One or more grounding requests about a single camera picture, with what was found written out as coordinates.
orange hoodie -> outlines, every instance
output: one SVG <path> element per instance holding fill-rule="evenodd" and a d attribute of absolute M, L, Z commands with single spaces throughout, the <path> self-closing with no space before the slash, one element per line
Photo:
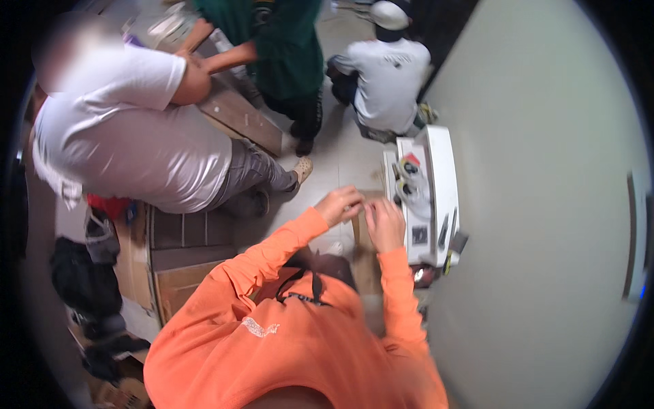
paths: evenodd
<path fill-rule="evenodd" d="M 429 355 L 416 311 L 406 251 L 379 255 L 386 336 L 372 334 L 359 296 L 323 276 L 317 306 L 273 295 L 282 265 L 328 226 L 310 207 L 261 244 L 218 265 L 150 348 L 143 376 L 157 409 L 242 408 L 273 389 L 304 386 L 334 408 L 446 408 L 445 388 Z M 289 291 L 312 297 L 311 274 Z"/>

wooden board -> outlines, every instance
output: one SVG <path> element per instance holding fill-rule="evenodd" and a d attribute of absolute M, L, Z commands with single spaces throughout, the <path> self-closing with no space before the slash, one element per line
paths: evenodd
<path fill-rule="evenodd" d="M 241 94 L 223 78 L 227 73 L 211 77 L 211 93 L 198 107 L 235 133 L 250 139 L 274 156 L 282 151 L 282 131 L 261 115 Z"/>
<path fill-rule="evenodd" d="M 365 191 L 361 193 L 366 199 L 385 197 L 381 191 Z M 356 288 L 361 295 L 383 294 L 381 289 L 381 269 L 377 261 L 377 251 L 370 240 L 366 217 L 363 212 L 352 219 L 354 229 L 354 259 L 352 262 L 352 276 Z"/>

white t-shirt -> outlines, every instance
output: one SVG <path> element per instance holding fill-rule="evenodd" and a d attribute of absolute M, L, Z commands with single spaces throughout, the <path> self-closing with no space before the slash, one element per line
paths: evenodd
<path fill-rule="evenodd" d="M 420 43 L 374 40 L 350 44 L 335 63 L 344 74 L 359 72 L 354 97 L 359 121 L 372 129 L 404 133 L 415 118 L 415 99 L 430 59 Z"/>
<path fill-rule="evenodd" d="M 81 96 L 48 97 L 41 107 L 35 148 L 85 192 L 170 213 L 203 209 L 225 178 L 232 143 L 195 105 L 169 105 L 185 69 L 184 58 L 129 45 L 92 52 L 62 80 Z"/>

tile floor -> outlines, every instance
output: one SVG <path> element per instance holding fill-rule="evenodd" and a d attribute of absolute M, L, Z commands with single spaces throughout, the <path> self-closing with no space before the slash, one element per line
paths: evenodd
<path fill-rule="evenodd" d="M 325 59 L 341 52 L 353 41 L 374 36 L 371 23 L 352 11 L 331 7 L 324 8 L 317 23 L 317 31 Z M 240 251 L 268 237 L 286 221 L 295 219 L 337 187 L 354 185 L 367 190 L 383 188 L 381 162 L 385 146 L 361 136 L 354 123 L 352 107 L 345 108 L 340 105 L 334 99 L 330 86 L 330 79 L 325 77 L 322 129 L 310 155 L 313 160 L 313 173 L 295 197 L 272 196 L 268 216 L 263 219 L 245 220 L 239 224 L 234 241 Z M 286 117 L 267 108 L 262 111 L 282 130 L 288 129 L 291 121 Z M 285 134 L 284 153 L 278 161 L 286 169 L 292 168 L 297 161 L 293 146 L 292 138 Z M 325 249 L 333 241 L 341 241 L 348 255 L 354 245 L 352 224 L 348 222 L 332 228 L 314 240 L 311 247 Z"/>

green jacket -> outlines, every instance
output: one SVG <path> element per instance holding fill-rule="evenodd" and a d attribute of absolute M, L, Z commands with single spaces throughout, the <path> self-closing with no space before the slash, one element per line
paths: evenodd
<path fill-rule="evenodd" d="M 194 0 L 202 17 L 237 46 L 254 40 L 248 71 L 259 90 L 278 100 L 322 87 L 323 60 L 315 20 L 320 0 Z"/>

